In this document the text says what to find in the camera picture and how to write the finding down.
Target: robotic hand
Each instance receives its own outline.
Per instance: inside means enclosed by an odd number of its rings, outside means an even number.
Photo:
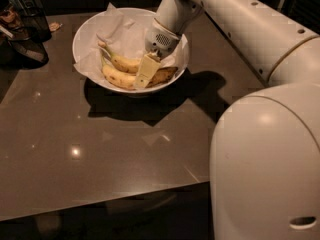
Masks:
[[[215,239],[320,239],[319,35],[257,0],[163,0],[146,49],[168,56],[200,7],[270,87],[215,128]]]

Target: banana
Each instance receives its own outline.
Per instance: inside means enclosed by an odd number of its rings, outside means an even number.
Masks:
[[[116,69],[131,74],[138,72],[141,61],[140,58],[126,58],[121,56],[112,51],[110,47],[103,41],[98,41],[98,45],[109,54],[111,63]]]
[[[135,89],[133,84],[135,82],[136,75],[132,75],[132,74],[117,70],[113,66],[107,64],[103,56],[101,56],[101,62],[102,62],[102,73],[108,82],[123,89],[127,89],[127,90]],[[169,81],[173,77],[177,69],[178,69],[177,67],[167,67],[167,68],[159,69],[151,79],[147,88]]]

